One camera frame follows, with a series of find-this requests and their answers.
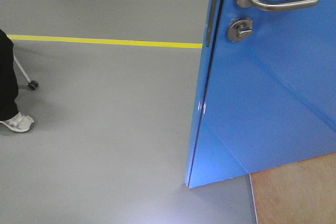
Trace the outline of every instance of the white sneaker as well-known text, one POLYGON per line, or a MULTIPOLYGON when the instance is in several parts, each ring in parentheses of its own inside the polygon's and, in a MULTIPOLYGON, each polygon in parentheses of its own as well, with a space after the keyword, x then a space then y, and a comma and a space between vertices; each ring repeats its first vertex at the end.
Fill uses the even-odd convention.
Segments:
POLYGON ((30 129, 34 120, 29 115, 23 115, 19 112, 11 119, 0 121, 0 123, 5 124, 11 131, 26 132, 30 129))

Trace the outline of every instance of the door lock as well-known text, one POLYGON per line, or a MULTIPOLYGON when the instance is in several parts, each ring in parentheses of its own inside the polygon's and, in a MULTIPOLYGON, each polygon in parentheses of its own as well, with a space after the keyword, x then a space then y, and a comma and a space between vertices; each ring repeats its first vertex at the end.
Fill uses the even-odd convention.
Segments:
POLYGON ((253 21, 250 18, 240 18, 231 22, 228 37, 232 41, 246 39, 253 34, 253 21))

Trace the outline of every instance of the leg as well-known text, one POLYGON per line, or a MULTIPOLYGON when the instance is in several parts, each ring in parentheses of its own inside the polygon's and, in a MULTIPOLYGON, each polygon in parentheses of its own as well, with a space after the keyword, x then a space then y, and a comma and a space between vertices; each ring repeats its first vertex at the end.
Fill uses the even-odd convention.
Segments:
POLYGON ((18 86, 13 69, 13 43, 0 30, 0 121, 8 120, 18 113, 14 102, 18 86))

